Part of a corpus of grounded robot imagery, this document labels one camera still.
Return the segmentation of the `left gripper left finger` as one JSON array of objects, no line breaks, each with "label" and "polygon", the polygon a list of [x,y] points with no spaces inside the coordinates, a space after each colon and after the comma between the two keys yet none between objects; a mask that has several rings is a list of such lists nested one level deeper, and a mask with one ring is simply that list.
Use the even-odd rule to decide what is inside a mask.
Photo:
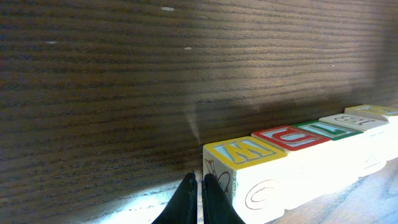
[{"label": "left gripper left finger", "polygon": [[196,176],[189,172],[152,224],[197,224],[197,191]]}]

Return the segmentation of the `green circle wooden block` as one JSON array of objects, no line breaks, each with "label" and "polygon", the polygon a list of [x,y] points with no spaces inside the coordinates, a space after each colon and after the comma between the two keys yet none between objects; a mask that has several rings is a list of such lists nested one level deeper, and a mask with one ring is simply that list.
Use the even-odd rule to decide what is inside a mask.
[{"label": "green circle wooden block", "polygon": [[267,223],[285,212],[282,184],[287,154],[245,136],[203,146],[203,173],[216,177],[245,223]]}]

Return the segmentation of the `yellow top wooden block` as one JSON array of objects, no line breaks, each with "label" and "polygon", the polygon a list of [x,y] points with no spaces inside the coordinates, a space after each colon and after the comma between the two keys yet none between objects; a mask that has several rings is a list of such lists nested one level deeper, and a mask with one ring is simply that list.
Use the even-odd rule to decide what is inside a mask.
[{"label": "yellow top wooden block", "polygon": [[349,138],[349,146],[353,146],[354,151],[358,152],[360,158],[363,159],[360,177],[377,172],[386,165],[388,160],[386,160],[384,153],[387,149],[386,140],[388,136],[385,131],[365,130],[361,127],[360,119],[352,118],[345,113],[322,117],[318,120],[361,132],[361,134]]}]

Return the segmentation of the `red sided wooden block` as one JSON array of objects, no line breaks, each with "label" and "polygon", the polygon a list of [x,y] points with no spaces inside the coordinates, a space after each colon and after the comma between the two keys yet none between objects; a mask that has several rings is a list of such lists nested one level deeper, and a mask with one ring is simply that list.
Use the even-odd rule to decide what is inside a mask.
[{"label": "red sided wooden block", "polygon": [[322,166],[321,183],[332,193],[355,183],[363,168],[363,156],[357,155],[351,141],[358,140],[362,132],[324,121],[309,121],[293,127],[326,137],[327,142],[316,145]]}]

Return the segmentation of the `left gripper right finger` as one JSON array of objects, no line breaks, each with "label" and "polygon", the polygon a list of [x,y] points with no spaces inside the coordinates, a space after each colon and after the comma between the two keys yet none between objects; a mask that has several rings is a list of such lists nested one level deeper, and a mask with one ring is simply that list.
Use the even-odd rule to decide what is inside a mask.
[{"label": "left gripper right finger", "polygon": [[245,224],[213,174],[204,176],[201,191],[204,224]]}]

